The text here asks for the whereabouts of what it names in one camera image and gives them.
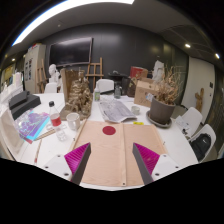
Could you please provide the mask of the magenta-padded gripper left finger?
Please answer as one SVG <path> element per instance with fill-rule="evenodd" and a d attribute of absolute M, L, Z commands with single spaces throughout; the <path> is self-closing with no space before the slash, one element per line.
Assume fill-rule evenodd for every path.
<path fill-rule="evenodd" d="M 56 155 L 48 161 L 43 169 L 65 180 L 79 185 L 89 156 L 91 154 L 91 144 L 86 143 L 73 149 L 66 155 Z"/>

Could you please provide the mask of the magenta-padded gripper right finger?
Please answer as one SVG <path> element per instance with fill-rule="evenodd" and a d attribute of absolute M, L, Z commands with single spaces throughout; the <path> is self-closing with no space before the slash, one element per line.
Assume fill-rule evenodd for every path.
<path fill-rule="evenodd" d="M 145 185 L 180 170 L 180 166 L 168 154 L 159 155 L 140 144 L 133 144 L 132 153 Z"/>

